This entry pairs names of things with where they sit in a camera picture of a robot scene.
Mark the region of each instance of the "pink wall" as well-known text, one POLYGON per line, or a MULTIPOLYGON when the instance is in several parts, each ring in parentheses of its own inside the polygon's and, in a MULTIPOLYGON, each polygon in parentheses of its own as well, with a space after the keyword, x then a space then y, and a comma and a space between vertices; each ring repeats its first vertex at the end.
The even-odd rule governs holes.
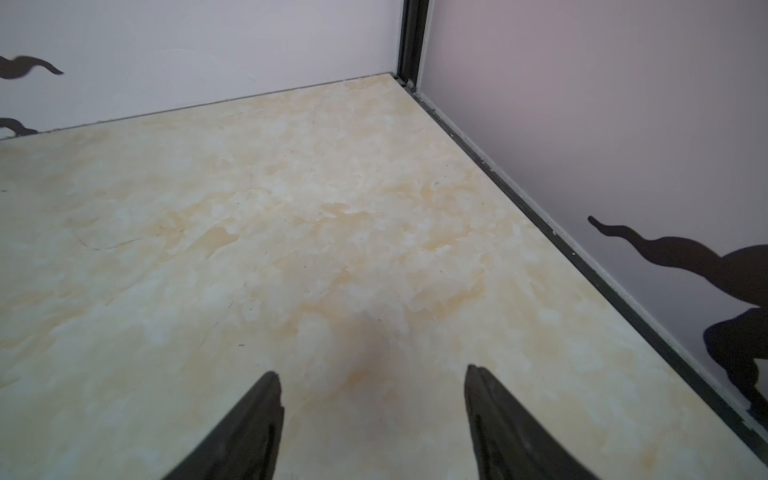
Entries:
MULTIPOLYGON (((0 118, 48 131, 393 71, 402 0, 0 2, 0 118)), ((0 128, 0 138, 11 132, 0 128)))
POLYGON ((768 243, 768 2, 433 1, 422 95, 743 400, 702 333, 750 305, 587 217, 768 243))

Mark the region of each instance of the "marble-pattern floor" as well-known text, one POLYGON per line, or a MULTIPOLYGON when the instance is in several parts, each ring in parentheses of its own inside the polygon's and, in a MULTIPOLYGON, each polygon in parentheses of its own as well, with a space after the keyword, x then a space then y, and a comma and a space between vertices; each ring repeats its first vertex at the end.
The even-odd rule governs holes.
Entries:
POLYGON ((0 142, 0 477, 160 478, 267 370, 275 478, 477 478, 488 367, 608 478, 768 470, 389 76, 0 142))

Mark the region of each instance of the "black silhouette decal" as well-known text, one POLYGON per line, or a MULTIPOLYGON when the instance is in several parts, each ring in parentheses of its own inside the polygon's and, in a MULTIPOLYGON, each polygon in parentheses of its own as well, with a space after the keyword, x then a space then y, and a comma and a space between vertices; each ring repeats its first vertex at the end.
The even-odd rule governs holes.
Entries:
POLYGON ((52 74, 62 75, 63 71, 54 67, 45 60, 35 57, 16 57, 13 60, 8 60, 5 57, 0 57, 0 78, 10 80, 11 78, 21 78, 35 67, 40 66, 47 68, 52 74))
POLYGON ((768 359, 768 245, 754 245, 720 257, 695 240, 663 237, 645 240, 624 225, 603 225, 589 217, 603 235, 631 243, 645 260, 701 275, 709 283, 752 308, 704 331, 704 344, 728 379, 751 402, 750 414, 768 428, 768 400, 755 388, 760 374, 755 359, 768 359))
POLYGON ((25 127, 20 121, 15 118, 0 118, 0 128, 9 128, 13 130, 13 133, 17 137, 23 137, 24 135, 32 135, 38 133, 36 130, 25 127))

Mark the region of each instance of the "dark scratch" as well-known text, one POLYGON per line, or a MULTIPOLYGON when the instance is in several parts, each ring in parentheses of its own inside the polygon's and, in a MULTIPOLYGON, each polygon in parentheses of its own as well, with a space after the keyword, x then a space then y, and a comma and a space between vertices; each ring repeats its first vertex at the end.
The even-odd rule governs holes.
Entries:
MULTIPOLYGON (((269 255, 269 254, 270 254, 270 251, 269 251, 269 250, 267 250, 267 251, 264 253, 264 255, 262 255, 262 256, 261 256, 261 258, 259 259, 259 261, 261 261, 261 260, 264 260, 264 257, 266 257, 266 256, 267 256, 267 255, 269 255)), ((258 266, 258 265, 256 265, 256 266, 253 268, 253 270, 251 270, 250 272, 251 272, 251 273, 255 272, 257 268, 259 268, 259 266, 258 266)))
POLYGON ((82 246, 83 246, 83 247, 86 247, 86 248, 90 248, 91 250, 96 250, 96 251, 101 251, 101 250, 113 250, 113 249, 115 249, 115 248, 118 248, 118 247, 122 247, 123 245, 128 245, 129 243, 133 243, 133 242, 135 242, 136 240, 141 240, 141 237, 138 237, 138 238, 134 238, 133 240, 129 240, 129 241, 127 241, 127 242, 118 243, 117 245, 114 245, 114 246, 112 246, 112 247, 96 248, 96 247, 91 247, 90 245, 86 244, 86 243, 83 241, 83 239, 81 239, 80 237, 78 237, 78 235, 77 235, 75 232, 72 232, 72 235, 74 235, 74 238, 78 239, 78 241, 79 241, 79 242, 82 244, 82 246))
MULTIPOLYGON (((214 326, 212 326, 210 329, 211 330, 215 329, 216 325, 218 325, 218 324, 219 324, 219 321, 217 320, 216 323, 214 323, 214 326)), ((210 335, 210 331, 205 334, 205 337, 203 338, 203 341, 200 342, 200 345, 197 346, 198 349, 203 346, 203 344, 205 343, 206 340, 208 340, 208 336, 209 335, 210 335)))
POLYGON ((334 138, 334 139, 333 139, 333 141, 331 142, 331 145, 328 145, 328 147, 326 147, 326 149, 325 149, 325 150, 323 150, 323 152, 320 154, 320 156, 321 156, 321 157, 322 157, 323 155, 325 155, 325 154, 326 154, 326 152, 327 152, 328 150, 330 150, 330 148, 331 148, 331 147, 332 147, 332 146, 333 146, 333 145, 336 143, 336 141, 337 141, 337 140, 339 140, 339 132, 340 132, 340 131, 341 131, 341 127, 339 127, 339 128, 337 128, 337 129, 336 129, 336 133, 333 135, 335 138, 334 138))

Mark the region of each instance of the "vertical black frame post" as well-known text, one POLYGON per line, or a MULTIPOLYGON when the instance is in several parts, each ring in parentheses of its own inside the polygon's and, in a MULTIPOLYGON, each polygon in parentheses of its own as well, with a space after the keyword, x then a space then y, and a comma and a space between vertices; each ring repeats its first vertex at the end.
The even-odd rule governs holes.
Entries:
POLYGON ((413 90, 419 76, 429 0, 403 0, 397 76, 413 90))

